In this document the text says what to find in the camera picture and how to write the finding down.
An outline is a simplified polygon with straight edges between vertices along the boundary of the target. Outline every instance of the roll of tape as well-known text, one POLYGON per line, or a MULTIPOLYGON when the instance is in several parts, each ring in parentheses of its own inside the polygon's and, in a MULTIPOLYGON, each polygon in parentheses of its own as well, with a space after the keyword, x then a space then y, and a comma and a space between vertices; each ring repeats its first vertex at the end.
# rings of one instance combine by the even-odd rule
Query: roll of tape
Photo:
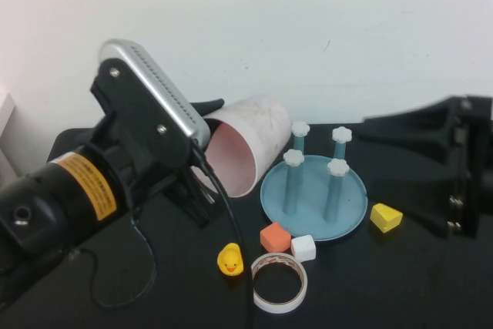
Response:
POLYGON ((264 300, 261 296, 257 294, 257 292, 253 291, 253 300, 255 305, 258 306, 259 309, 269 312, 271 314, 285 314, 286 312, 290 312, 300 306, 301 302, 305 299, 307 295, 307 287, 308 287, 308 278, 307 272, 305 271, 303 265, 298 262, 293 256, 290 256, 286 253, 267 253, 263 256, 257 258, 252 264, 252 276, 255 279, 255 275, 262 268, 270 264, 285 264, 293 270, 297 272, 300 276, 301 280, 301 289, 297 293, 297 295, 288 302, 284 302, 283 304, 274 304, 272 302, 268 302, 264 300))

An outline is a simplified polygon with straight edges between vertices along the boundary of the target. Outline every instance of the yellow rubber duck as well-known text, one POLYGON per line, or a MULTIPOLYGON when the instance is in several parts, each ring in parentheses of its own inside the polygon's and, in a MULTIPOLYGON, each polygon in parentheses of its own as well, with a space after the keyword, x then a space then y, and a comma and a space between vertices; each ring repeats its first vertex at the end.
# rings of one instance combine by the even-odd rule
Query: yellow rubber duck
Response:
POLYGON ((234 277, 243 272, 243 259, 241 258, 240 246, 229 243, 217 256, 217 266, 224 275, 234 277))

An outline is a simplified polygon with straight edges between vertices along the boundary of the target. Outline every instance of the wire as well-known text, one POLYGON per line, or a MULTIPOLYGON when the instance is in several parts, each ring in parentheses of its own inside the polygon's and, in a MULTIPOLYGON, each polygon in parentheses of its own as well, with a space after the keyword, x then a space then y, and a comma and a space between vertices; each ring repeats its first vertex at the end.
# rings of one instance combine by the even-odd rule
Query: wire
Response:
POLYGON ((217 193, 221 197, 224 202, 224 206, 227 211, 227 215, 230 218, 231 226, 233 227, 233 231, 236 236, 236 240, 238 241, 238 245, 240 246, 240 252, 243 258, 243 269, 246 275, 246 320, 245 320, 245 328, 250 329, 253 327, 253 313, 254 313, 254 302, 253 302, 253 277, 252 277, 252 263, 250 261, 247 246, 245 245, 245 241, 243 239, 243 234, 240 229, 240 225, 234 216, 233 209, 231 208, 230 198, 227 195, 226 190, 224 189, 223 184, 214 173, 214 169, 207 162, 206 156, 204 152, 197 146, 196 143, 193 143, 193 152, 195 154, 195 165, 199 167, 203 173, 209 177, 210 182, 213 184, 214 188, 216 188, 217 193))
POLYGON ((157 262, 156 262, 156 252, 154 250, 153 245, 151 244, 149 238, 147 235, 144 233, 142 230, 142 227, 140 226, 140 213, 138 209, 134 210, 132 212, 132 219, 131 219, 131 224, 133 225, 134 230, 140 235, 140 237, 143 239, 143 241, 146 243, 146 246, 149 250, 149 254, 151 255, 153 259, 153 271, 149 277, 149 280, 147 281, 146 286, 135 296, 130 298, 129 300, 119 303, 119 304, 106 304, 102 301, 100 301, 96 295, 94 294, 94 285, 96 281, 96 274, 98 273, 98 267, 99 267, 99 259, 96 253, 93 250, 87 249, 87 248, 80 248, 81 253, 86 253, 88 254, 93 261, 93 267, 92 267, 92 273, 91 277, 89 279, 89 295, 91 297, 91 301, 98 306, 99 308, 102 308, 104 310, 117 310, 120 308, 128 307, 130 304, 133 304, 135 301, 138 299, 144 297, 146 294, 149 293, 151 287, 154 285, 154 282, 156 281, 157 277, 157 262))

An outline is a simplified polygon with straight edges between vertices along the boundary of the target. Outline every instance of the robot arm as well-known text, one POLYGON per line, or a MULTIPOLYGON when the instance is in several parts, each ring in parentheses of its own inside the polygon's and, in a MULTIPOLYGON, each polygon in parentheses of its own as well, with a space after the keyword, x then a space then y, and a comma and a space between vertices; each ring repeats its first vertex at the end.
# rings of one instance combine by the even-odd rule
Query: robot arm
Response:
POLYGON ((82 145, 0 192, 0 310, 87 240, 157 193, 199 224, 220 211, 189 168, 205 149, 202 115, 223 100, 191 105, 146 51, 110 40, 91 92, 105 117, 82 145))

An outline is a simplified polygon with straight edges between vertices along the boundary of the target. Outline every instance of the white cube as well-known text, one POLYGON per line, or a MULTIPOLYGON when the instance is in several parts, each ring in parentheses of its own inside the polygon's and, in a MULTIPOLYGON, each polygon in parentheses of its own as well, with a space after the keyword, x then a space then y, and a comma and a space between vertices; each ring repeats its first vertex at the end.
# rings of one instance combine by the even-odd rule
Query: white cube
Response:
POLYGON ((291 253, 298 261, 314 260, 317 255, 314 239, 311 235, 293 238, 291 240, 291 253))

